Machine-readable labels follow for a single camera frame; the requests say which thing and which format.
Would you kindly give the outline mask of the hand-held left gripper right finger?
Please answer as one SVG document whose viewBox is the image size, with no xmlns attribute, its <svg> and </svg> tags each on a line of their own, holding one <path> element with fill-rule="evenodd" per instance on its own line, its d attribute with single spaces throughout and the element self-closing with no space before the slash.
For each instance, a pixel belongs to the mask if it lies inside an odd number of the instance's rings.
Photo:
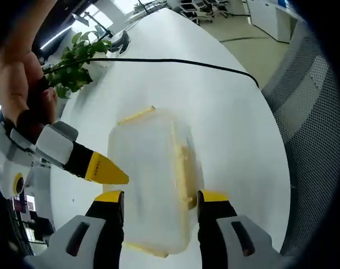
<svg viewBox="0 0 340 269">
<path fill-rule="evenodd" d="M 225 195 L 198 191 L 197 221 L 202 268 L 282 267 L 270 235 L 248 217 L 238 216 Z"/>
</svg>

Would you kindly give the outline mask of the person's right hand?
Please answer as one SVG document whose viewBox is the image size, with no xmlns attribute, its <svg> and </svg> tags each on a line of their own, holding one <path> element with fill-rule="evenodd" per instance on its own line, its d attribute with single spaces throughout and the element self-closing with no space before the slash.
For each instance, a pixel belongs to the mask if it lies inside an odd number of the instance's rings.
<svg viewBox="0 0 340 269">
<path fill-rule="evenodd" d="M 37 56 L 31 51 L 38 29 L 13 30 L 0 48 L 0 103 L 3 115 L 18 125 L 36 84 L 44 78 Z"/>
</svg>

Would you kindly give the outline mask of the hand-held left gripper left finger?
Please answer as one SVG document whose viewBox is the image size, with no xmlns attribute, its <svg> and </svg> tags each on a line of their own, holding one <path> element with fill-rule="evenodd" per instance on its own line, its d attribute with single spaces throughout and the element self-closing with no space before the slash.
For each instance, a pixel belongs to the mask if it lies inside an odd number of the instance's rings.
<svg viewBox="0 0 340 269">
<path fill-rule="evenodd" d="M 124 240 L 124 192 L 98 196 L 50 238 L 48 268 L 119 268 Z"/>
</svg>

